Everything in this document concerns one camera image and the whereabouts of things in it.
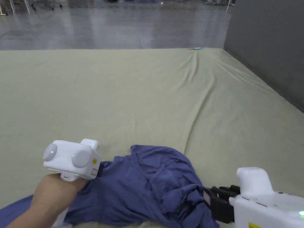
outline bed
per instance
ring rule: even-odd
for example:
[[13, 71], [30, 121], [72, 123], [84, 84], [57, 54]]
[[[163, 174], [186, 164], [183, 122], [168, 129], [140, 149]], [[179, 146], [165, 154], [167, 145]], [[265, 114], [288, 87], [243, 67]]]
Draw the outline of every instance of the bed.
[[304, 196], [304, 114], [223, 49], [0, 51], [0, 60], [0, 207], [33, 193], [49, 143], [83, 138], [100, 142], [103, 160], [133, 144], [173, 147], [209, 187], [258, 166], [275, 190]]

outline crumpled fabric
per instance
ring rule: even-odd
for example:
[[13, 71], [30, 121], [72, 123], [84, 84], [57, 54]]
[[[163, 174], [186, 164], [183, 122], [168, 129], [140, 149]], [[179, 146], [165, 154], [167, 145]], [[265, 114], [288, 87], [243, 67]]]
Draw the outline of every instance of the crumpled fabric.
[[[131, 155], [102, 162], [70, 205], [65, 222], [114, 226], [154, 221], [166, 227], [219, 228], [204, 204], [204, 187], [190, 161], [169, 147], [133, 145]], [[6, 227], [30, 206], [32, 195], [0, 210]]]

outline gray wall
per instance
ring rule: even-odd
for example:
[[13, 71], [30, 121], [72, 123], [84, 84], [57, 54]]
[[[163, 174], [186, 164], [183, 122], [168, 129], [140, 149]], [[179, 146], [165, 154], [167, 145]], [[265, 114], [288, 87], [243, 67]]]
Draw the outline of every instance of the gray wall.
[[224, 49], [304, 112], [304, 1], [239, 0]]

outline round white button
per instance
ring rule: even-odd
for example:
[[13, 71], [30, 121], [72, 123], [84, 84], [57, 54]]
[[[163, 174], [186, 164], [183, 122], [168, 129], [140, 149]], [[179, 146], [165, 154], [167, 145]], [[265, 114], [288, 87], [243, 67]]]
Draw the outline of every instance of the round white button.
[[80, 150], [72, 155], [72, 163], [77, 168], [83, 168], [89, 163], [90, 153]]
[[43, 154], [43, 160], [50, 161], [55, 157], [55, 154], [57, 152], [57, 146], [56, 144], [50, 144], [44, 151]]

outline concrete floor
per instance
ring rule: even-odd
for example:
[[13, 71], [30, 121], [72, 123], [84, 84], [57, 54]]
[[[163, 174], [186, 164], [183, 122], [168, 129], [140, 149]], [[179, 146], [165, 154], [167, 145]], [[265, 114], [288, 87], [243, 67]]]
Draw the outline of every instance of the concrete floor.
[[16, 15], [0, 16], [0, 50], [222, 48], [231, 16], [201, 0], [62, 3], [54, 11], [36, 4], [31, 14], [19, 5]]

